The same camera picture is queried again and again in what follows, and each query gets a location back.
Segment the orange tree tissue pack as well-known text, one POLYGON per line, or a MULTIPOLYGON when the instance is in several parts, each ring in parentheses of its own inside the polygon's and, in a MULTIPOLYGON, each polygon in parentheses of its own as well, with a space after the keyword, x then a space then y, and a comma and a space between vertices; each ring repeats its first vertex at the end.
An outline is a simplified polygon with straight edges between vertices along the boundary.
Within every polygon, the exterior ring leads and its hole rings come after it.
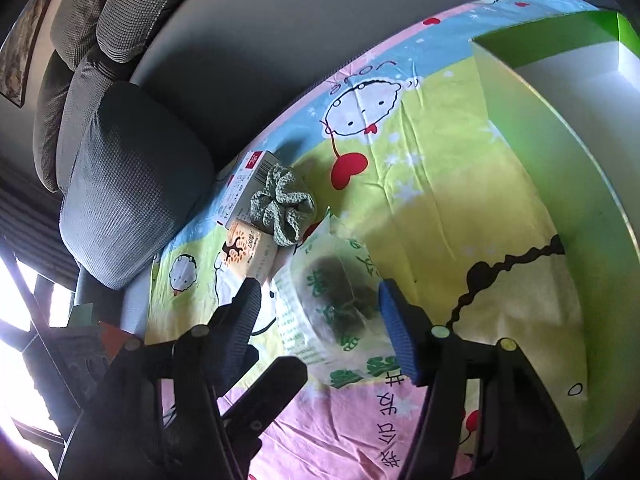
POLYGON ((270 234, 242 220, 233 220, 220 250, 220 268, 234 278, 254 278, 264 284, 278 249, 270 234))

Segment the colourful cartoon bed sheet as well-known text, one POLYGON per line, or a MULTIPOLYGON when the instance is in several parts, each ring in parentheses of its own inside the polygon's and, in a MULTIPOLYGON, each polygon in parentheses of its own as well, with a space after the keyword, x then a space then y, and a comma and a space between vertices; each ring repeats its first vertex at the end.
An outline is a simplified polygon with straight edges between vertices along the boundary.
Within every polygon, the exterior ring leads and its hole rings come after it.
MULTIPOLYGON (((352 238, 364 274, 393 278, 404 294, 445 324, 472 265, 543 248, 556 229, 532 180, 488 118, 471 39, 495 29, 596 7, 582 0, 480 0, 442 12, 382 43, 332 75, 277 119, 248 150, 270 151, 295 168, 317 201, 352 238), (389 96, 373 115, 356 103, 389 96)), ((152 266, 148 344, 208 321, 237 285, 220 257, 227 230, 216 220, 239 162, 217 177, 209 204, 152 266)), ((269 282, 250 342, 259 362, 218 400, 221 411, 277 356, 319 356, 296 330, 269 282)), ((520 344, 561 413, 574 445, 588 399, 582 308, 560 255, 514 264, 463 308, 454 326, 465 339, 520 344)), ((390 348, 338 346, 335 370, 309 380, 262 434, 249 479, 396 479, 416 430, 425 389, 401 376, 390 348)))

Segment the framed wall picture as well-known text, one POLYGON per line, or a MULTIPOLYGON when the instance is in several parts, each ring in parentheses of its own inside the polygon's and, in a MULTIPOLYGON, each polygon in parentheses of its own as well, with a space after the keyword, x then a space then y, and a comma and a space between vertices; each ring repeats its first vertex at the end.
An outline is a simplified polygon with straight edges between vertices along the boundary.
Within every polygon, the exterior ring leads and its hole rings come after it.
POLYGON ((18 108, 25 102, 32 52, 49 3, 29 0, 1 46, 1 95, 18 108))

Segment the orange green box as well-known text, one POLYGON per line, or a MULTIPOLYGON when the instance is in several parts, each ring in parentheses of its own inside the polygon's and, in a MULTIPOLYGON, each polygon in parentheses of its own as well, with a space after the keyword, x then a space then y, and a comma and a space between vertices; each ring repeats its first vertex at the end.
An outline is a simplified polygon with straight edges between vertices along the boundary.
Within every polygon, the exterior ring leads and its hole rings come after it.
POLYGON ((101 321, 92 302, 90 304, 75 304, 71 307, 66 327, 74 335, 82 335, 95 340, 98 349, 106 356, 108 362, 115 359, 127 341, 136 338, 134 334, 126 330, 101 321))

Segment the grey sofa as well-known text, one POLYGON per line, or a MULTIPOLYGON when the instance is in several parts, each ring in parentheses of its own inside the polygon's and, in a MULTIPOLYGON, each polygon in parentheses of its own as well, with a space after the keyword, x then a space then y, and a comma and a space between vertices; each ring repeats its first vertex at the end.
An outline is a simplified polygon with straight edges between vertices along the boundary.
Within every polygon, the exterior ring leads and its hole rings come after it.
POLYGON ((61 0, 32 130, 36 174, 64 188, 93 104, 119 79, 181 117, 223 165, 331 70, 467 1, 61 0))

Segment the green white cardboard box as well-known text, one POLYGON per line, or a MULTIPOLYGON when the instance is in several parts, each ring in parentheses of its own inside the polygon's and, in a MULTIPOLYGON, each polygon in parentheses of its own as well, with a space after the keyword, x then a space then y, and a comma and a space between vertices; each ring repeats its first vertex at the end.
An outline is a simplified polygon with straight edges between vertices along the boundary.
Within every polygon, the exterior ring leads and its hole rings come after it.
POLYGON ((584 11, 472 42, 488 116, 558 230, 584 315, 591 479, 634 477, 639 446, 639 38, 584 11))

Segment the grey square cushion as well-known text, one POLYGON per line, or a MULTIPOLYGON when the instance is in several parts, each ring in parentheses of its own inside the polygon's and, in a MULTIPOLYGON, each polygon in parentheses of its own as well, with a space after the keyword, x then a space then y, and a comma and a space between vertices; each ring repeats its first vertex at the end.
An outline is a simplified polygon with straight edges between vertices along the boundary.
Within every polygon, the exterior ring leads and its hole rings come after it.
POLYGON ((79 144, 62 240, 82 268, 119 290, 195 214, 213 180, 198 136, 135 84, 116 82, 79 144))

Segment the clear green-print snack bag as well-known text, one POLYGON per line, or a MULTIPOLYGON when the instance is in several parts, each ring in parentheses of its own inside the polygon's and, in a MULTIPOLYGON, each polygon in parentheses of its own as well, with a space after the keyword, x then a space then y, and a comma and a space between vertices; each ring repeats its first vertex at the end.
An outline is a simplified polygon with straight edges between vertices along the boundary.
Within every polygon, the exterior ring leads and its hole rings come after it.
POLYGON ((333 389, 398 370, 378 305, 381 282, 367 246, 326 214, 273 277, 285 353, 333 389))

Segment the white red medicine box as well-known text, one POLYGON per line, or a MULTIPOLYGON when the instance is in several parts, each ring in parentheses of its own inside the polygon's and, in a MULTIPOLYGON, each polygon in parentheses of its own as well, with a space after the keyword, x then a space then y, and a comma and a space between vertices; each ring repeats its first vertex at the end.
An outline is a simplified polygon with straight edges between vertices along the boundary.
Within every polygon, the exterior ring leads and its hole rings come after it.
POLYGON ((250 223, 250 200, 263 190, 269 170, 279 162, 270 151, 248 151, 232 171, 216 209, 216 221, 229 229, 233 220, 250 223))

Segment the green knitted scrunchie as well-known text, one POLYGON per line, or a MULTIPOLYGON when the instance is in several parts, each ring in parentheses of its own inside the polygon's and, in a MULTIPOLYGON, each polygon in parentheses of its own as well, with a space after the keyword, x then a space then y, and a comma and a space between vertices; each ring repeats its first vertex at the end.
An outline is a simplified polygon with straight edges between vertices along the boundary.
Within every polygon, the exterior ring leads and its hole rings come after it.
POLYGON ((280 247, 298 244, 317 215, 314 196, 295 171, 273 165, 266 183, 250 198, 250 222, 280 247))

